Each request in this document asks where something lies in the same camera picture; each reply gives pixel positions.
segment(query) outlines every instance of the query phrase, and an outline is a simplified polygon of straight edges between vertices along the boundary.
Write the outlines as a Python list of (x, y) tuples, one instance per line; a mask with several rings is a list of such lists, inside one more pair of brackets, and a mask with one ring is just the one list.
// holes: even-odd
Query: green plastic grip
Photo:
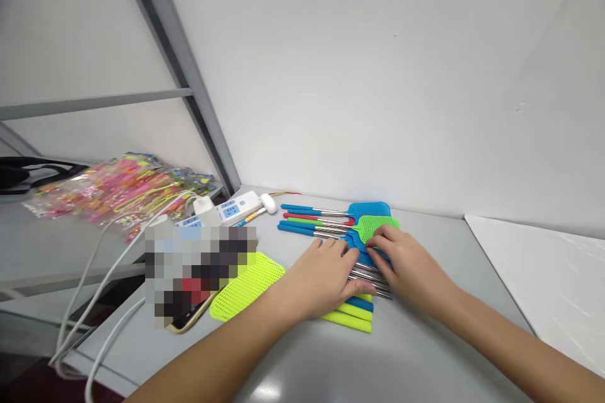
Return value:
[(367, 332), (368, 334), (372, 332), (372, 323), (352, 317), (351, 315), (347, 315), (342, 312), (330, 312), (329, 314), (321, 317), (321, 319), (340, 324), (341, 326), (351, 327), (352, 329), (357, 329), (358, 331)]
[(299, 222), (300, 224), (311, 224), (317, 225), (318, 227), (323, 226), (323, 222), (320, 220), (311, 220), (311, 219), (299, 219), (297, 217), (288, 217), (290, 222)]
[(366, 321), (372, 322), (372, 312), (368, 310), (360, 309), (351, 304), (347, 304), (346, 302), (342, 304), (339, 308), (337, 308), (339, 312), (346, 313), (347, 315), (354, 316), (355, 318), (364, 319)]

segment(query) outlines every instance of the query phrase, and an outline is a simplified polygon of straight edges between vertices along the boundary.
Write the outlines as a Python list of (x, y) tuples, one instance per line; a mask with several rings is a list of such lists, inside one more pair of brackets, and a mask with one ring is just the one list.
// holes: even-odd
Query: white wall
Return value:
[(243, 183), (601, 237), (604, 2), (175, 0)]
[[(0, 0), (0, 106), (174, 88), (136, 0)], [(216, 173), (177, 99), (7, 125), (48, 156), (150, 152)]]
[(181, 99), (7, 121), (45, 156), (80, 161), (150, 152), (168, 164), (216, 175), (202, 139)]

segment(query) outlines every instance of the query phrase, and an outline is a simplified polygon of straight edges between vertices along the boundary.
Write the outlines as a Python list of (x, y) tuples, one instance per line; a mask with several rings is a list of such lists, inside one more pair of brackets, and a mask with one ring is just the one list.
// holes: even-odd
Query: pixelated area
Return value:
[(145, 298), (166, 327), (224, 288), (256, 260), (254, 227), (175, 227), (145, 234)]

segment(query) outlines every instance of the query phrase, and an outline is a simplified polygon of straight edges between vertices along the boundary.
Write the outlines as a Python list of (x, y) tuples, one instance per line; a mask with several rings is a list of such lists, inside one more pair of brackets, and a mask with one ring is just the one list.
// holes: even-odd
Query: finger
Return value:
[(321, 238), (315, 238), (315, 240), (309, 246), (310, 249), (319, 249), (323, 244), (323, 240)]
[(376, 250), (374, 250), (373, 248), (367, 247), (367, 253), (370, 255), (370, 258), (374, 260), (374, 263), (376, 264), (380, 272), (383, 274), (384, 278), (389, 283), (389, 285), (393, 286), (395, 280), (397, 279), (397, 276), (395, 275), (395, 272), (393, 271), (391, 265), (388, 264), (383, 258), (383, 256), (376, 252)]
[(320, 247), (321, 251), (326, 251), (332, 247), (332, 245), (336, 242), (334, 238), (327, 239)]
[(389, 224), (383, 224), (374, 231), (374, 236), (384, 236), (391, 241), (397, 241), (402, 231)]
[(376, 288), (374, 285), (365, 281), (363, 279), (353, 279), (349, 280), (340, 293), (340, 298), (342, 301), (346, 301), (350, 297), (353, 297), (358, 294), (376, 294)]
[(334, 243), (334, 245), (332, 245), (330, 251), (333, 251), (335, 254), (338, 253), (338, 255), (343, 256), (347, 252), (348, 248), (349, 245), (347, 244), (347, 241), (345, 241), (344, 239), (339, 239)]
[(389, 241), (384, 236), (372, 236), (367, 240), (366, 248), (368, 247), (378, 247), (382, 252), (384, 252), (389, 259), (393, 259), (391, 256), (391, 250), (393, 248), (393, 243)]
[(359, 259), (359, 249), (353, 248), (353, 249), (349, 249), (349, 251), (347, 253), (345, 253), (345, 256), (343, 257), (343, 260), (345, 261), (345, 263), (347, 264), (347, 270), (351, 270), (353, 269), (353, 266), (355, 266), (355, 263), (357, 262), (357, 260)]

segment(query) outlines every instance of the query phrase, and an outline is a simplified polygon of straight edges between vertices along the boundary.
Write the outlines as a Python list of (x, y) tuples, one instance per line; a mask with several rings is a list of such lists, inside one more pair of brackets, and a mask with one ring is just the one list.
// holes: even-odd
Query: white panel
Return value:
[(0, 0), (0, 105), (174, 87), (136, 0)]
[(181, 99), (109, 107), (6, 122), (45, 156), (82, 161), (148, 152), (178, 167), (216, 175)]
[(536, 335), (605, 377), (605, 241), (464, 218)]
[(604, 1), (175, 3), (243, 183), (605, 237)]

